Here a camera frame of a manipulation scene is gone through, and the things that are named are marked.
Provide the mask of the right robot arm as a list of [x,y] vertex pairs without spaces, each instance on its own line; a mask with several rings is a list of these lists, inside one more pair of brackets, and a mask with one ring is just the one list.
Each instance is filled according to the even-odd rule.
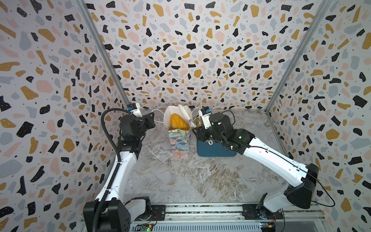
[[263,194],[256,206],[256,214],[268,218],[288,206],[309,209],[317,185],[319,167],[305,165],[266,145],[253,133],[235,129],[225,112],[212,113],[208,107],[199,110],[201,125],[196,126],[186,108],[178,105],[181,115],[192,126],[197,140],[219,143],[223,147],[254,159],[281,176],[287,184],[271,193]]

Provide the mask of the large round bread loaf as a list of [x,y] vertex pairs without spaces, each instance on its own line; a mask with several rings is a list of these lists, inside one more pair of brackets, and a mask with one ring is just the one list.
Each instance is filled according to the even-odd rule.
[[178,114],[171,114],[170,125],[172,130],[189,130],[189,125]]

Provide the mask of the floral paper bag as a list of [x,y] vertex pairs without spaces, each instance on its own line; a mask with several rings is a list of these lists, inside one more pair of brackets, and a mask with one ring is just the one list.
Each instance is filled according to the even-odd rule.
[[[190,114],[190,117],[193,120],[192,112],[190,108],[185,105],[183,105],[183,107],[186,109],[188,114]],[[190,133],[191,128],[189,128],[189,130],[172,130],[171,125],[170,125],[171,114],[178,114],[185,122],[187,122],[187,120],[184,118],[184,116],[180,112],[178,106],[168,106],[165,112],[162,112],[162,111],[160,112],[163,114],[163,119],[162,121],[157,121],[157,122],[162,123],[165,129],[167,130],[170,145],[171,145],[171,151],[173,155],[174,156],[188,155],[189,150],[190,150],[189,133]]]

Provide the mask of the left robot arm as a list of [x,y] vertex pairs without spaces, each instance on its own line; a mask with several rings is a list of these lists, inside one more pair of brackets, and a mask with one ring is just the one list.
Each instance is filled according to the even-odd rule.
[[153,211],[148,197],[132,198],[124,202],[128,177],[138,160],[146,132],[155,128],[154,113],[141,116],[126,112],[120,119],[118,142],[108,137],[116,158],[106,183],[94,201],[83,209],[89,232],[128,232],[137,219],[151,220]]

